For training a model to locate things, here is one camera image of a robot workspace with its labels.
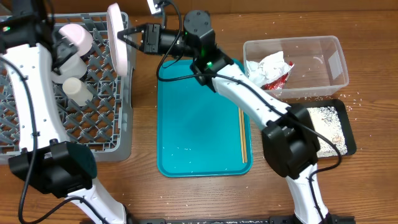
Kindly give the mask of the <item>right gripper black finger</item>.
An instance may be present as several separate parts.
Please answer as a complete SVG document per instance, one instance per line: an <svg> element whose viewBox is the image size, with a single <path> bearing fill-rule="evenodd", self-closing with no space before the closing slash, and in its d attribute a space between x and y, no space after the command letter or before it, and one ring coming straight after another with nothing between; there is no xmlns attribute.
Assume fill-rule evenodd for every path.
<svg viewBox="0 0 398 224"><path fill-rule="evenodd" d="M119 31L117 34L117 37L118 37L118 39L123 39L127 35L144 32L145 30L146 30L146 26L130 27L130 28Z"/></svg>
<svg viewBox="0 0 398 224"><path fill-rule="evenodd" d="M121 41L125 42L127 45L130 45L131 47L134 47L135 49L137 49L138 51L143 52L143 45L139 45L135 42L133 42L132 40L125 38L125 37L121 37L120 38Z"/></svg>

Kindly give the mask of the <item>large white plate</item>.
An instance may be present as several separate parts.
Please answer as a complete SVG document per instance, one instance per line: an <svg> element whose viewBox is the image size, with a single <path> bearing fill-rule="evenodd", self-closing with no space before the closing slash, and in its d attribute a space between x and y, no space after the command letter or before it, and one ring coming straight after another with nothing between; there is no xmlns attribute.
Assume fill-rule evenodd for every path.
<svg viewBox="0 0 398 224"><path fill-rule="evenodd" d="M111 61L117 75L126 77L128 71L127 46L118 38L118 33L124 30L121 11L118 3L108 7L106 15L108 42Z"/></svg>

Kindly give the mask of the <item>grey bowl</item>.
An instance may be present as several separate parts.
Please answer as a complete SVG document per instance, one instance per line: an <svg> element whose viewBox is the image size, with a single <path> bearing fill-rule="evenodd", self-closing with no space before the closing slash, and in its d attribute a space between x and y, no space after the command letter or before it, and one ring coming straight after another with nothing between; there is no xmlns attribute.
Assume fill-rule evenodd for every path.
<svg viewBox="0 0 398 224"><path fill-rule="evenodd" d="M54 83L62 84L66 79L71 77L80 79L86 72L86 63L78 54L75 54L52 72L51 79Z"/></svg>

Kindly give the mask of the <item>white paper cup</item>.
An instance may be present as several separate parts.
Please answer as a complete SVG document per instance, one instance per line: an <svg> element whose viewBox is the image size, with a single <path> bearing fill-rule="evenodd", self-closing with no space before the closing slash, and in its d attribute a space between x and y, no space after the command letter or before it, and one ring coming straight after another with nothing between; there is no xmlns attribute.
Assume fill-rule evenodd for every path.
<svg viewBox="0 0 398 224"><path fill-rule="evenodd" d="M93 99L93 94L88 90L85 83L75 77L66 79L63 82L62 90L78 106L85 106L87 100Z"/></svg>

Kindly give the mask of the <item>white napkin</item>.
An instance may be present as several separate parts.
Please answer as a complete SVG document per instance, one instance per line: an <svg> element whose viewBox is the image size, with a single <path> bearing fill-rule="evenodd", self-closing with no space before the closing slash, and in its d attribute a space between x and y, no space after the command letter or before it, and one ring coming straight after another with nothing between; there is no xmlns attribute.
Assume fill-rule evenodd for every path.
<svg viewBox="0 0 398 224"><path fill-rule="evenodd" d="M259 87L273 84L293 69L293 63L284 60L283 51L264 57L260 62L246 61L247 76L250 81Z"/></svg>

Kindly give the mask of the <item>red snack wrapper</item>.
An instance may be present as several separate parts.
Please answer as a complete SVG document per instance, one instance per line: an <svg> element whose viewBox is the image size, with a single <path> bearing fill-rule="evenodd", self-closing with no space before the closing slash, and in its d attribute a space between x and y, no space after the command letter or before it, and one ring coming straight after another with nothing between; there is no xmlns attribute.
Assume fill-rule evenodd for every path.
<svg viewBox="0 0 398 224"><path fill-rule="evenodd" d="M290 72L294 67L294 63L292 61L288 63L280 63L280 67L277 68L278 77L271 83L266 83L262 88L264 90L281 90L284 85L287 83Z"/></svg>

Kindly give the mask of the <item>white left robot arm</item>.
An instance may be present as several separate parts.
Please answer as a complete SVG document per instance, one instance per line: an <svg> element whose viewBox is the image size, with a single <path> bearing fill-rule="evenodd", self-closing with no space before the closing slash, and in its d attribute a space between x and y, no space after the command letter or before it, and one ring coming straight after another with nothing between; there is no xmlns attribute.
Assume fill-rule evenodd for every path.
<svg viewBox="0 0 398 224"><path fill-rule="evenodd" d="M95 223L133 223L97 177L92 151L70 140L58 112L53 83L86 73L92 39L55 28L50 1L14 1L1 22L1 62L12 82L21 153L9 159L25 187L74 203Z"/></svg>

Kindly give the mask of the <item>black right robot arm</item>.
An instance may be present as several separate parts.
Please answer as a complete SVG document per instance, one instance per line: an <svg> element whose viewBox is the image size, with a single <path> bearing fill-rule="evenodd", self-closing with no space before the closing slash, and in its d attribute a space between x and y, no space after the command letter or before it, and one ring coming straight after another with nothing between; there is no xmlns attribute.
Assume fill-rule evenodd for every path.
<svg viewBox="0 0 398 224"><path fill-rule="evenodd" d="M240 67L216 44L210 15L195 10L179 16L176 32L158 24L115 29L116 37L145 54L191 57L192 74L168 78L168 82L195 78L202 86L232 101L262 132L264 158L279 176L286 179L294 200L296 223L330 223L317 181L321 171L317 152L319 140L331 143L314 130L308 110L290 106L253 84Z"/></svg>

